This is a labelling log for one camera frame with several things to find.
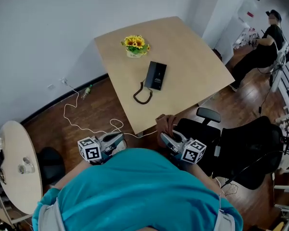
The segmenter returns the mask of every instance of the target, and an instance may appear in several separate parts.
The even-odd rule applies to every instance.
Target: water bottle
[[[85,99],[86,97],[87,97],[87,95],[90,93],[90,91],[91,91],[91,87],[92,87],[92,85],[90,85],[89,87],[87,87],[86,88],[86,90],[85,90],[85,92],[83,93],[83,95],[82,95],[82,99]]]

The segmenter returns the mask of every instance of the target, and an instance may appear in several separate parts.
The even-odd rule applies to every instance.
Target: cyan fabric
[[[226,199],[149,149],[126,149],[84,170],[61,191],[50,189],[33,215],[35,231],[40,207],[56,197],[67,231],[211,231],[220,205],[234,217],[236,231],[243,227]]]

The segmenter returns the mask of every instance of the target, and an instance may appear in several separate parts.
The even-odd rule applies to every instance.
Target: desk
[[[33,214],[42,197],[39,163],[31,139],[25,128],[16,121],[8,121],[0,130],[3,139],[4,161],[1,165],[6,185],[2,187],[10,201],[20,211]],[[21,175],[17,167],[28,157],[35,172]]]
[[[151,51],[138,59],[128,58],[120,42],[142,35]],[[208,45],[178,17],[128,26],[95,38],[111,82],[134,130],[140,133],[156,124],[160,114],[177,114],[234,81]],[[146,105],[133,99],[146,77],[150,61],[167,65],[161,91],[153,90]],[[147,100],[149,90],[137,96]]]

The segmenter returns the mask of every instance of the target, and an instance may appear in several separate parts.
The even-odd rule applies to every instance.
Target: round table
[[[26,214],[33,214],[43,191],[39,163],[32,141],[25,128],[16,121],[5,123],[0,130],[0,136],[3,139],[4,154],[1,168],[6,183],[5,185],[2,182],[2,187],[16,208]],[[28,157],[34,165],[34,173],[18,173],[18,165],[22,164],[23,157]]]

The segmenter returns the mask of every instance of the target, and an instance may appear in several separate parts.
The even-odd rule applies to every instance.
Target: person
[[[247,54],[233,69],[232,76],[235,82],[229,86],[233,91],[237,91],[245,75],[254,68],[269,67],[277,58],[277,50],[280,50],[284,43],[280,23],[280,14],[276,10],[268,13],[269,24],[264,36],[256,39],[257,48]]]
[[[172,125],[161,127],[172,134]],[[182,168],[141,148],[120,151],[102,165],[82,161],[38,203],[33,229],[212,231],[220,230],[214,227],[223,212],[241,231],[242,217],[217,183],[198,165]]]

